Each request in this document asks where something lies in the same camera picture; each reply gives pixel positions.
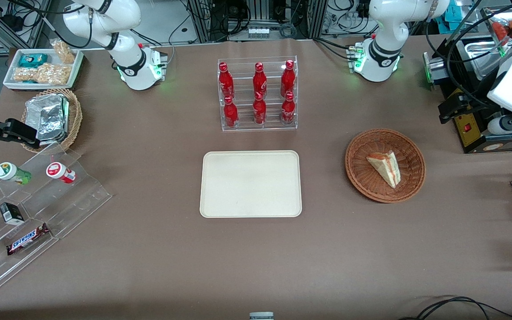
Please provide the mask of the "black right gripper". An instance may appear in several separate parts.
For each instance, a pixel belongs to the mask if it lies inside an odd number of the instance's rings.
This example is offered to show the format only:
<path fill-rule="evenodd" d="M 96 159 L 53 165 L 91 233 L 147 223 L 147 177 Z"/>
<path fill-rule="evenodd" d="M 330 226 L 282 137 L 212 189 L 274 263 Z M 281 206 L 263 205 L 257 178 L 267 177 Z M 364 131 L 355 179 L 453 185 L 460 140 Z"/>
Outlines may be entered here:
<path fill-rule="evenodd" d="M 36 138 L 37 130 L 21 121 L 8 118 L 0 122 L 0 141 L 16 142 L 30 148 L 40 148 L 40 140 Z"/>

